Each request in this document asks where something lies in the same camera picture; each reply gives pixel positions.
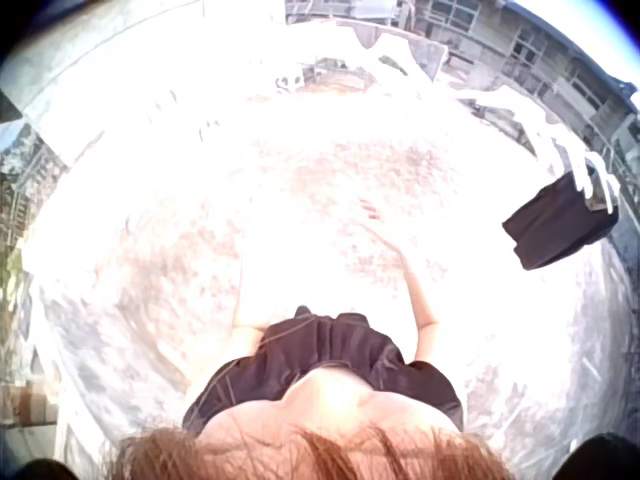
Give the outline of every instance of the brown hair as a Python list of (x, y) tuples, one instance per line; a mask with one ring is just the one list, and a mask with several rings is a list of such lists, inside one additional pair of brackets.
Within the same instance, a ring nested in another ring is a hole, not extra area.
[[(360, 480), (506, 480), (512, 478), (500, 457), (481, 441), (464, 434), (424, 434), (429, 440), (416, 441), (415, 448), (399, 449), (382, 429), (372, 427), (362, 440), (341, 445), (309, 430), (298, 433), (298, 441), (286, 453), (279, 451), (269, 461), (251, 452), (248, 442), (241, 462), (226, 458), (229, 451), (196, 441), (189, 434), (158, 429), (128, 438), (115, 452), (107, 467), (109, 480), (213, 480), (281, 479)], [(413, 432), (408, 436), (415, 438)], [(373, 441), (372, 448), (364, 443)], [(382, 465), (361, 468), (351, 455), (363, 453), (367, 460), (382, 458)]]

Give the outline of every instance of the building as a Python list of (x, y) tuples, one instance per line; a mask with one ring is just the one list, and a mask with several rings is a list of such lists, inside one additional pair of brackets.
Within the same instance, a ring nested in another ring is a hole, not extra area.
[(462, 69), (489, 67), (513, 80), (605, 159), (615, 153), (640, 172), (637, 87), (608, 75), (555, 27), (505, 0), (418, 0), (416, 11), (415, 29), (448, 45)]

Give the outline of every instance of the hand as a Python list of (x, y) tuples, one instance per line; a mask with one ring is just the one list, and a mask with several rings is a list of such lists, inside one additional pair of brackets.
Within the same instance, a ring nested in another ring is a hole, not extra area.
[(388, 215), (370, 201), (360, 199), (353, 220), (394, 252), (402, 254), (405, 250), (408, 242), (398, 234), (400, 229), (388, 223)]

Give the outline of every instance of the fence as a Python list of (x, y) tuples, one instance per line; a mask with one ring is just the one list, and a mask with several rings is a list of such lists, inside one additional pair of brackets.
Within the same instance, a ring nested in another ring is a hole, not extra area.
[[(538, 104), (543, 106), (545, 110), (550, 110), (555, 116), (558, 117), (563, 123), (571, 126), (575, 125), (575, 117), (579, 116), (584, 127), (582, 131), (577, 131), (572, 127), (573, 131), (580, 137), (584, 138), (586, 132), (590, 132), (590, 138), (587, 138), (589, 147), (599, 153), (607, 164), (607, 169), (618, 179), (620, 182), (620, 196), (627, 203), (631, 213), (635, 227), (640, 234), (640, 182), (639, 176), (633, 172), (629, 164), (624, 158), (622, 158), (616, 149), (608, 140), (607, 136), (603, 135), (599, 128), (587, 117), (579, 112), (579, 110), (572, 108), (571, 111), (557, 108), (556, 105), (571, 105), (571, 100), (565, 98), (561, 93), (554, 92), (555, 98), (559, 99), (559, 102), (555, 102), (553, 105), (549, 105), (542, 100), (542, 97), (549, 90), (555, 90), (555, 81), (548, 78), (544, 72), (532, 67), (525, 62), (514, 59), (496, 48), (487, 45), (486, 43), (474, 38), (472, 36), (463, 34), (457, 30), (452, 29), (447, 25), (438, 25), (442, 32), (445, 32), (445, 43), (451, 50), (453, 56), (464, 59), (465, 62), (471, 65), (470, 69), (473, 71), (476, 65), (485, 65), (490, 67), (495, 73), (495, 81), (492, 82), (488, 89), (495, 89), (501, 84), (513, 84), (519, 86), (519, 90), (526, 93), (533, 98)], [(457, 37), (462, 37), (467, 41), (472, 41), (479, 49), (479, 52), (475, 52), (474, 58), (468, 58), (464, 52), (460, 51), (460, 45), (457, 42), (451, 42), (446, 40), (446, 32), (455, 33)], [(568, 116), (573, 116), (574, 121), (569, 121)]]

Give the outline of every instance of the black cloth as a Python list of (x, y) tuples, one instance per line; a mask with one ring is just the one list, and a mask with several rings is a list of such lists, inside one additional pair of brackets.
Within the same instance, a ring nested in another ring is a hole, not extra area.
[(617, 205), (612, 213), (590, 210), (570, 171), (540, 190), (502, 226), (517, 243), (514, 252), (522, 268), (535, 270), (606, 237), (618, 219)]
[(638, 480), (640, 447), (613, 433), (591, 437), (562, 464), (553, 480)]
[(451, 382), (433, 365), (405, 364), (391, 339), (364, 315), (336, 319), (306, 314), (270, 326), (255, 355), (223, 365), (189, 407), (183, 428), (195, 436), (220, 412), (254, 400), (282, 399), (295, 382), (322, 366), (344, 367), (376, 391), (426, 403), (462, 431), (462, 403)]

